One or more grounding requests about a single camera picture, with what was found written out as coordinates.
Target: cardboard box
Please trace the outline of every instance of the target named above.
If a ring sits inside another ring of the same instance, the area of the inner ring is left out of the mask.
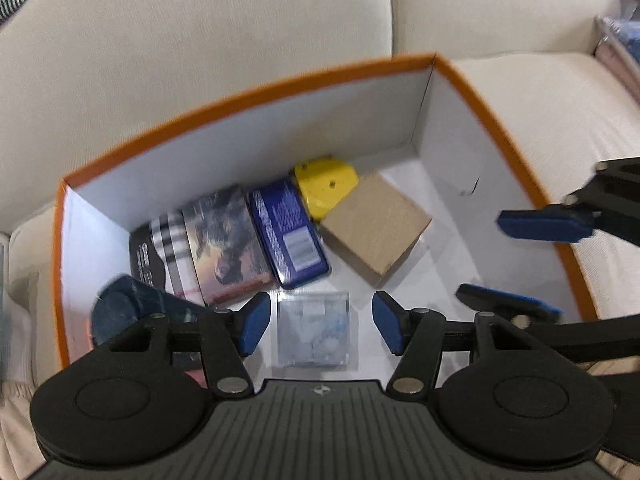
[[[371,285],[379,285],[430,222],[414,201],[372,174],[329,211],[321,226],[325,243]]]

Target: book with figure on cover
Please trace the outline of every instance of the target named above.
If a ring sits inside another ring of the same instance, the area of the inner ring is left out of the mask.
[[[199,198],[185,206],[182,214],[207,304],[231,300],[272,282],[238,186]]]

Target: white barcode label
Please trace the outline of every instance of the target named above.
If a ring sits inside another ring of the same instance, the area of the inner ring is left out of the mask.
[[[282,241],[297,272],[320,262],[320,254],[306,226],[282,235]]]

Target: sofa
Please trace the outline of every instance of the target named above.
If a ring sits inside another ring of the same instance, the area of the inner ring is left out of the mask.
[[[60,369],[52,200],[65,173],[188,110],[302,72],[437,51],[506,127],[552,200],[640,156],[640,108],[593,57],[620,0],[28,0],[0,28],[6,288],[34,322],[34,380]],[[640,250],[576,247],[601,318],[640,312]]]

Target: plastic-wrapped package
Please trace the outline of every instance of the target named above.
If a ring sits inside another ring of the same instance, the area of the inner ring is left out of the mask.
[[[346,365],[349,346],[346,292],[278,296],[280,366]]]

